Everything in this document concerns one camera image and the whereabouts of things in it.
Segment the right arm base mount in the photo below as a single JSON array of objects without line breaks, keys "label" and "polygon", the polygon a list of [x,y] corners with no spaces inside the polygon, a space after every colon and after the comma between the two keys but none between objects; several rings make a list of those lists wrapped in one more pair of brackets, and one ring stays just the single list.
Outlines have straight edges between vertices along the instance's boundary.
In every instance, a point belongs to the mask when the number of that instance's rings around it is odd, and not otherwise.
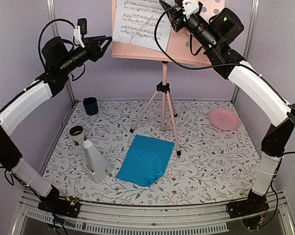
[{"label": "right arm base mount", "polygon": [[261,227],[268,215],[268,209],[269,205],[266,199],[260,202],[254,199],[232,200],[226,205],[226,211],[230,218],[249,216],[241,220],[243,226],[248,230],[257,230]]}]

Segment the paper coffee cup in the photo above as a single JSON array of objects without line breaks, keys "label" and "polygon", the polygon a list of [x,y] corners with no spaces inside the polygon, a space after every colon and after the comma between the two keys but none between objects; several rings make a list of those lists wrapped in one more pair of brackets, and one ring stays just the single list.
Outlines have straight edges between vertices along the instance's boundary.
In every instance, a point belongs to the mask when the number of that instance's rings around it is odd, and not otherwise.
[{"label": "paper coffee cup", "polygon": [[80,125],[72,127],[69,131],[69,135],[76,146],[80,146],[86,140],[84,128]]}]

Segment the left aluminium post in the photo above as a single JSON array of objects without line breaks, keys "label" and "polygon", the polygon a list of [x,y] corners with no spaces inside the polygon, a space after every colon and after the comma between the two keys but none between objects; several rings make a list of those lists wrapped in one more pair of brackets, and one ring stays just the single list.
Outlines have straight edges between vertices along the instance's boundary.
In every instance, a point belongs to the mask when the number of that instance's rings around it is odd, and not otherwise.
[{"label": "left aluminium post", "polygon": [[55,45],[54,50],[56,54],[59,54],[59,55],[56,55],[56,65],[57,67],[59,67],[58,71],[60,71],[61,63],[65,61],[65,58],[68,56],[69,51],[66,48],[65,39],[62,39],[59,34],[57,23],[61,21],[57,21],[54,1],[46,0],[46,5],[47,5],[47,13],[48,13],[49,21],[50,22],[54,21],[50,24],[50,26],[51,26],[52,35],[56,38],[54,41],[58,42],[58,44]]}]

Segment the sheet music paper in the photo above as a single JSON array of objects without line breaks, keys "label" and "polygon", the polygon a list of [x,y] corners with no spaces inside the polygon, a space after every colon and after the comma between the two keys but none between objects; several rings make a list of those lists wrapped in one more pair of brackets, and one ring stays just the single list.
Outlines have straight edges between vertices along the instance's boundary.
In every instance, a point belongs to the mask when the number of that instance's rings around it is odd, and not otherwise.
[{"label": "sheet music paper", "polygon": [[156,51],[167,48],[171,24],[158,0],[118,0],[113,41]]}]

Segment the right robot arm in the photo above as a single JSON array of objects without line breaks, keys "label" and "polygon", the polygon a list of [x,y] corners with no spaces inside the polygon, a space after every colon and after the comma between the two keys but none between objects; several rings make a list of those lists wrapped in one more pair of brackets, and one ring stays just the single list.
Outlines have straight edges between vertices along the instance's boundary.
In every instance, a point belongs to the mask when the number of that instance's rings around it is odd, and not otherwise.
[{"label": "right robot arm", "polygon": [[244,30],[237,15],[228,8],[206,21],[202,3],[177,0],[174,6],[160,1],[175,32],[185,28],[204,49],[213,68],[225,80],[243,90],[267,115],[271,125],[261,143],[261,164],[248,197],[230,202],[230,212],[255,213],[268,208],[266,194],[278,173],[285,146],[295,127],[295,104],[286,101],[230,44]]}]

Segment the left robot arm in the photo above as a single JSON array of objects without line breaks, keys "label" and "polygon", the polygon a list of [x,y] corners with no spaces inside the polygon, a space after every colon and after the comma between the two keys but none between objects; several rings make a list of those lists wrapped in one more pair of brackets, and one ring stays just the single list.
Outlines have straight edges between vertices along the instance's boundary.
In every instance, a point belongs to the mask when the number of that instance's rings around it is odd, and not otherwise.
[{"label": "left robot arm", "polygon": [[88,37],[67,49],[67,40],[59,36],[50,39],[38,48],[40,57],[45,59],[45,72],[0,110],[0,164],[35,191],[52,212],[60,212],[64,207],[58,189],[23,159],[10,136],[36,108],[63,90],[73,70],[88,60],[96,62],[111,42],[111,36]]}]

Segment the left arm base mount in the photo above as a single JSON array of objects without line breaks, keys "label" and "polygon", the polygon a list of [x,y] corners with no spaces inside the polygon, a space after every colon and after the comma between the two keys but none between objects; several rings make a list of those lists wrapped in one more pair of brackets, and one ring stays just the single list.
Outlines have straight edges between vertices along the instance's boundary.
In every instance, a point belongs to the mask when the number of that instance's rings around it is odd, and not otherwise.
[{"label": "left arm base mount", "polygon": [[62,199],[59,197],[46,197],[42,198],[38,205],[38,209],[42,211],[71,218],[78,217],[80,208],[81,204],[73,197],[69,197],[66,199]]}]

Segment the pink plate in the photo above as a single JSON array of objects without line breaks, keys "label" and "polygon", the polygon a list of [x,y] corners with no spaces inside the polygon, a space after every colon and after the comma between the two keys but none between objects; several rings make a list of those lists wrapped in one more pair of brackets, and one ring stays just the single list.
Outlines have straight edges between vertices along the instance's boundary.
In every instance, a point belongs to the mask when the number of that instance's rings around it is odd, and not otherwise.
[{"label": "pink plate", "polygon": [[223,131],[232,131],[239,126],[238,115],[228,109],[212,109],[209,111],[208,118],[214,127]]}]

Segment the white metronome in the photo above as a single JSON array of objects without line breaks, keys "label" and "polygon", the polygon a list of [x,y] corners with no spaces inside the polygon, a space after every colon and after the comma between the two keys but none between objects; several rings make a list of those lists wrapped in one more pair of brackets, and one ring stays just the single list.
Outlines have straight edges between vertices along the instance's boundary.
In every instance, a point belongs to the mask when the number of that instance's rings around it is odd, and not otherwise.
[{"label": "white metronome", "polygon": [[90,140],[85,140],[81,145],[84,158],[84,168],[90,178],[96,184],[103,181],[112,173],[113,167],[108,160],[97,150]]}]

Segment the pink music stand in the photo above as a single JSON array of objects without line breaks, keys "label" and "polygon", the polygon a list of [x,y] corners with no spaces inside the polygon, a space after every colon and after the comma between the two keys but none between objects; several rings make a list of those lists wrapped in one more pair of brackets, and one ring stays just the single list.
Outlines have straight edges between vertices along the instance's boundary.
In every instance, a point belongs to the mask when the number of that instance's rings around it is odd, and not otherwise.
[{"label": "pink music stand", "polygon": [[[116,2],[112,1],[112,29],[114,27],[115,15],[116,15]],[[171,33],[168,41],[167,48],[163,50],[161,47],[160,51],[135,46],[132,44],[125,44],[113,41],[112,57],[123,58],[123,59],[137,59],[137,60],[150,60],[160,61],[162,63],[162,81],[157,85],[156,91],[146,104],[145,108],[141,111],[137,120],[131,127],[130,131],[133,132],[140,121],[142,121],[143,115],[147,109],[151,106],[158,94],[162,97],[161,107],[161,129],[166,128],[166,112],[169,112],[170,118],[174,119],[177,116],[177,112],[174,108],[174,102],[169,90],[167,81],[168,74],[168,62],[175,60],[181,64],[197,65],[197,66],[208,66],[210,64],[208,58],[204,56],[201,51],[198,55],[190,52],[191,48],[199,47],[200,43],[189,40],[190,34],[186,29],[182,29],[179,32],[175,32],[171,27]]]}]

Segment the dark blue cup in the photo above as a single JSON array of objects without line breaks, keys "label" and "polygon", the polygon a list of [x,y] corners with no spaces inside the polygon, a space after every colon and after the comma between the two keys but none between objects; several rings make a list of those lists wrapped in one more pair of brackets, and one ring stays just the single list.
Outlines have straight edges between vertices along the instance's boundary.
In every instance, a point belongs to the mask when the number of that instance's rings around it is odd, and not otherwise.
[{"label": "dark blue cup", "polygon": [[83,106],[85,108],[86,114],[89,116],[96,115],[99,111],[97,99],[95,97],[84,98]]}]

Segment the front aluminium rail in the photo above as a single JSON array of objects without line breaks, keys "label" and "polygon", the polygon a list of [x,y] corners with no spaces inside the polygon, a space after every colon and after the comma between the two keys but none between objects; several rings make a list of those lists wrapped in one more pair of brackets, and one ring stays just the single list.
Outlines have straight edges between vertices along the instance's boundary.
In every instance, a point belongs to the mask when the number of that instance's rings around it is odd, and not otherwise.
[{"label": "front aluminium rail", "polygon": [[187,206],[125,206],[82,202],[77,218],[53,216],[38,209],[38,198],[25,190],[12,234],[22,235],[295,235],[283,192],[267,195],[269,211],[251,230],[259,213],[231,218],[226,202]]}]

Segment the blue cloth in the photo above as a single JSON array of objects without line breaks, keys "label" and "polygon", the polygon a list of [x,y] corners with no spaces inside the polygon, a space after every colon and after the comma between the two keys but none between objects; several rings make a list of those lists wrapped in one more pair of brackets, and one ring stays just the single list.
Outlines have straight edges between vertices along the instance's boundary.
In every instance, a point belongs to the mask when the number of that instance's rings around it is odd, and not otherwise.
[{"label": "blue cloth", "polygon": [[116,178],[150,186],[166,171],[174,143],[151,137],[136,135]]}]

